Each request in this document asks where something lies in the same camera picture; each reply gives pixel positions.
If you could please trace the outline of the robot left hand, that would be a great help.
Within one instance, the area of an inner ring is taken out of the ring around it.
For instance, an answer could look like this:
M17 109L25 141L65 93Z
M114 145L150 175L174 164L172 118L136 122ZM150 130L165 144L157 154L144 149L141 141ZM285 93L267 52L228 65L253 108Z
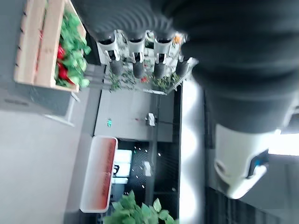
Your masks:
M243 197L266 173L275 132L289 123L299 94L296 0L75 0L92 37L107 42L152 30L159 40L188 36L185 57L216 122L219 190Z

